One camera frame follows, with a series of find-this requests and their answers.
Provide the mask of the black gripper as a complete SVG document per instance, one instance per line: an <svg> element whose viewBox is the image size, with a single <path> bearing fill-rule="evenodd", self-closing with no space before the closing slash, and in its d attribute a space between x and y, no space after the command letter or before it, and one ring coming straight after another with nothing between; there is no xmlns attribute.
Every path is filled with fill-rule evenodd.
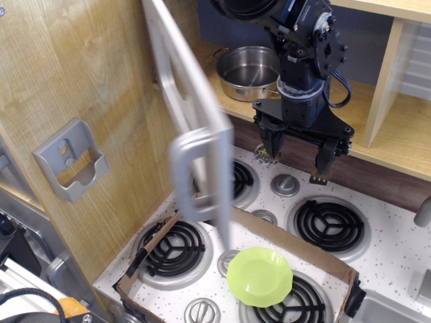
<svg viewBox="0 0 431 323"><path fill-rule="evenodd" d="M280 99L253 101L255 123L266 152L276 158L287 135L319 146L315 160L317 174L324 176L340 155L350 152L355 130L336 117L332 108L349 103L352 90L347 88L346 98L334 104L329 101L330 89L324 85L315 92L294 96L281 92Z"/></svg>

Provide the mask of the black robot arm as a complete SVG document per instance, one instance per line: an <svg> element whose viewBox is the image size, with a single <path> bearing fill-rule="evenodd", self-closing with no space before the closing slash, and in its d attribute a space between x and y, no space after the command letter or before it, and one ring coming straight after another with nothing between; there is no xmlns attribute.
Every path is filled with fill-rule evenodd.
<svg viewBox="0 0 431 323"><path fill-rule="evenodd" d="M279 99L256 99L255 124L275 158L286 136L317 145L315 176L325 176L336 157L347 155L355 130L334 115L352 98L338 71L347 46L335 31L329 1L212 1L224 17L266 30L281 68Z"/></svg>

